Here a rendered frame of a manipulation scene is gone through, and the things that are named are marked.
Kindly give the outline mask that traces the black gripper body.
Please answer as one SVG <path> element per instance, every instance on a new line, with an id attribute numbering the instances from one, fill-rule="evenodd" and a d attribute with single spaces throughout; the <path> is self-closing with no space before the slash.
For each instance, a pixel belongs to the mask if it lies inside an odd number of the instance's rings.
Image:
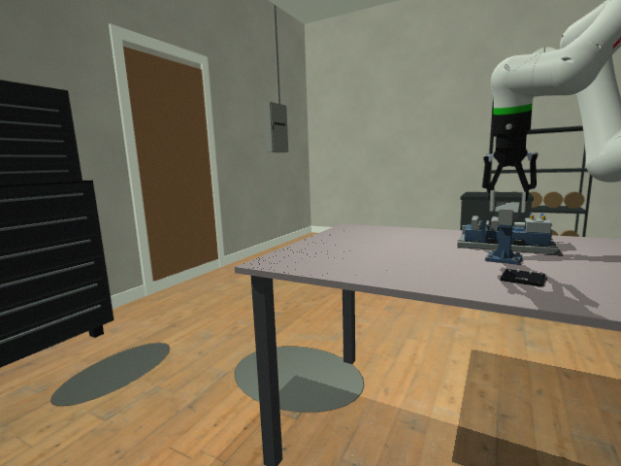
<path id="1" fill-rule="evenodd" d="M 496 136 L 496 150 L 494 152 L 495 159 L 500 163 L 503 155 L 507 156 L 507 159 L 503 167 L 514 166 L 512 156 L 517 155 L 519 163 L 527 155 L 526 150 L 526 138 L 527 134 L 521 134 L 516 136 Z M 515 150 L 517 149 L 517 150 Z"/>

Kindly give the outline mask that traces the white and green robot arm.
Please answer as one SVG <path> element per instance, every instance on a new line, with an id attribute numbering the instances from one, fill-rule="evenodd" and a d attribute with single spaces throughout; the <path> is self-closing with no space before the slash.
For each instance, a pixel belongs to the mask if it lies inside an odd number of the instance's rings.
<path id="1" fill-rule="evenodd" d="M 621 96 L 612 55 L 621 47 L 621 0 L 606 0 L 563 36 L 559 50 L 515 55 L 496 67 L 493 133 L 530 131 L 534 97 L 576 94 L 587 171 L 599 181 L 620 182 Z"/>

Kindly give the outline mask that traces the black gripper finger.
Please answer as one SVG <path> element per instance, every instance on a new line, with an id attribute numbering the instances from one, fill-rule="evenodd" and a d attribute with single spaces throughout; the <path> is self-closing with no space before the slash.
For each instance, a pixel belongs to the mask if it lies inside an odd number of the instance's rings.
<path id="1" fill-rule="evenodd" d="M 494 154 L 494 153 L 493 153 Z M 489 200 L 490 200 L 490 211 L 493 212 L 494 210 L 494 205 L 495 205 L 495 188 L 494 185 L 502 171 L 503 165 L 507 159 L 506 155 L 503 155 L 500 163 L 498 165 L 498 168 L 496 170 L 496 173 L 493 177 L 493 180 L 491 183 L 488 183 L 489 181 L 489 173 L 490 173 L 490 166 L 491 166 L 491 161 L 493 160 L 494 155 L 493 154 L 486 154 L 483 159 L 484 159 L 484 174 L 483 174 L 483 182 L 482 182 L 482 187 L 483 188 L 487 188 L 489 190 Z"/>
<path id="2" fill-rule="evenodd" d="M 529 190 L 534 189 L 537 186 L 537 169 L 536 169 L 536 160 L 538 157 L 538 153 L 527 152 L 527 157 L 530 162 L 530 175 L 531 175 L 531 183 L 528 184 L 522 163 L 519 164 L 517 155 L 514 154 L 511 158 L 514 163 L 515 169 L 518 173 L 519 179 L 521 181 L 523 192 L 522 192 L 522 208 L 521 213 L 525 213 L 526 210 L 526 201 L 528 200 Z M 527 192 L 526 192 L 527 191 Z"/>

